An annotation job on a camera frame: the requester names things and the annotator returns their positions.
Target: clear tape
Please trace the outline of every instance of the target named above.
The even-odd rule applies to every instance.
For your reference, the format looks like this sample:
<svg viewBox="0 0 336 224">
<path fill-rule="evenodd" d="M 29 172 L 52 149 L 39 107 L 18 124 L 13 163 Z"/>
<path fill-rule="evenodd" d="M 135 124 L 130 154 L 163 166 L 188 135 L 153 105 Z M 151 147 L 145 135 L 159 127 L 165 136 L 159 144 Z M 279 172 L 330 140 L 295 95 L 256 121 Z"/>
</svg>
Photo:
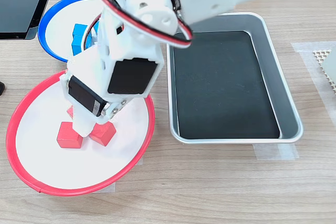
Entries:
<svg viewBox="0 0 336 224">
<path fill-rule="evenodd" d="M 112 185 L 109 185 L 103 189 L 100 189 L 98 191 L 94 191 L 93 194 L 106 194 L 106 193 L 114 193 L 115 192 L 115 183 L 113 183 Z"/>
<path fill-rule="evenodd" d="M 141 158 L 138 162 L 137 162 L 137 164 L 136 165 L 142 165 L 143 164 L 143 158 Z M 116 185 L 115 185 L 115 183 L 113 183 L 112 185 L 110 185 L 110 186 L 107 186 L 107 187 L 105 187 L 105 188 L 103 188 L 103 189 L 100 189 L 100 190 L 98 190 L 98 191 L 95 191 L 95 192 L 93 192 L 93 194 L 106 194 L 106 193 L 114 193 L 115 192 L 115 187 Z"/>
<path fill-rule="evenodd" d="M 143 165 L 143 158 L 141 158 L 136 165 Z"/>
<path fill-rule="evenodd" d="M 254 144 L 258 160 L 296 160 L 299 153 L 295 144 Z"/>
<path fill-rule="evenodd" d="M 327 78 L 325 77 L 318 61 L 316 60 L 313 51 L 318 50 L 336 50 L 336 41 L 321 41 L 321 42 L 300 42 L 292 43 L 295 52 L 300 53 L 306 68 L 313 80 L 324 106 L 331 118 L 331 121 L 336 126 L 336 95 L 332 90 Z"/>
</svg>

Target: blue block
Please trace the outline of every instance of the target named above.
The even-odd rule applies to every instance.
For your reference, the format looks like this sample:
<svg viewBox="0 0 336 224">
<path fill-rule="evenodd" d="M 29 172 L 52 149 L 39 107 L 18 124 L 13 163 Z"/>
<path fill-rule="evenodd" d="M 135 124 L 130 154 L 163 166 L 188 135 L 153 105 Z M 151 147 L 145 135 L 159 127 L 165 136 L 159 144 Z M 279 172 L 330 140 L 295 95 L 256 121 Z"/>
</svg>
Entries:
<svg viewBox="0 0 336 224">
<path fill-rule="evenodd" d="M 92 37 L 86 39 L 86 49 L 92 46 Z"/>
<path fill-rule="evenodd" d="M 72 37 L 75 38 L 77 36 L 83 36 L 87 25 L 75 24 L 75 27 L 72 32 Z"/>
<path fill-rule="evenodd" d="M 96 34 L 98 34 L 98 26 L 99 26 L 99 21 L 94 25 L 94 30 L 96 31 Z"/>
<path fill-rule="evenodd" d="M 80 48 L 82 38 L 83 38 L 83 36 L 74 35 L 73 41 L 72 41 L 72 44 L 71 44 L 73 56 L 82 52 L 82 50 Z"/>
</svg>

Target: wooden table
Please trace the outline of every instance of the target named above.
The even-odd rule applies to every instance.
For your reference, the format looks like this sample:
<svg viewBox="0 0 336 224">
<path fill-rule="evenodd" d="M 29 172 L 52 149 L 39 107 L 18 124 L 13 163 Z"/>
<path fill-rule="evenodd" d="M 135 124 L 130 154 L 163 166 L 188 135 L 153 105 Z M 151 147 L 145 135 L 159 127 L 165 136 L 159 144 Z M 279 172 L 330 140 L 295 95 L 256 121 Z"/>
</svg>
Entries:
<svg viewBox="0 0 336 224">
<path fill-rule="evenodd" d="M 59 0 L 50 0 L 48 7 Z M 9 165 L 5 135 L 20 100 L 66 68 L 37 38 L 0 41 L 0 223 L 336 223 L 336 130 L 291 42 L 336 40 L 336 0 L 255 0 L 305 126 L 296 161 L 259 161 L 252 145 L 182 145 L 169 132 L 167 76 L 152 89 L 155 133 L 116 192 L 38 194 Z"/>
</svg>

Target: robotic arm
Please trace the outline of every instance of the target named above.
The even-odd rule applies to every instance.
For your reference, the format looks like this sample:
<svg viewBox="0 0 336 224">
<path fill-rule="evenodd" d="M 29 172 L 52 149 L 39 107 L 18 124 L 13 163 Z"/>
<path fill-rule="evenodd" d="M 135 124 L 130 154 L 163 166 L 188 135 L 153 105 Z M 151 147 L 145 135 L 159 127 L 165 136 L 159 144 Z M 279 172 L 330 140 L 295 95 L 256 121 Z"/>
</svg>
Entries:
<svg viewBox="0 0 336 224">
<path fill-rule="evenodd" d="M 98 43 L 68 61 L 60 77 L 74 107 L 73 129 L 89 135 L 133 98 L 148 96 L 163 64 L 160 43 L 186 48 L 188 25 L 214 17 L 248 0 L 100 0 Z M 87 34 L 94 26 L 88 26 Z M 184 39 L 174 36 L 177 29 Z"/>
</svg>

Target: red cube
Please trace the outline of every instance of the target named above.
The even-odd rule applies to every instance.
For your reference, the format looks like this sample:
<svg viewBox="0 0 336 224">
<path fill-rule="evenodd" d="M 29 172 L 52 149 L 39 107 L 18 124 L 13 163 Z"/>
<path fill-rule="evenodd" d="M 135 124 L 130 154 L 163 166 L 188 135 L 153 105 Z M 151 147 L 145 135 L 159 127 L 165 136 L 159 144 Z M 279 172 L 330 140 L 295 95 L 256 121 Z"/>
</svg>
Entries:
<svg viewBox="0 0 336 224">
<path fill-rule="evenodd" d="M 103 125 L 96 123 L 89 136 L 97 143 L 107 146 L 116 132 L 116 128 L 111 122 L 107 122 Z"/>
<path fill-rule="evenodd" d="M 73 107 L 74 106 L 71 106 L 70 108 L 68 108 L 67 112 L 69 114 L 69 116 L 71 117 L 71 119 L 73 119 Z"/>
<path fill-rule="evenodd" d="M 71 122 L 62 122 L 57 135 L 57 143 L 61 148 L 81 148 L 83 137 L 72 128 Z"/>
</svg>

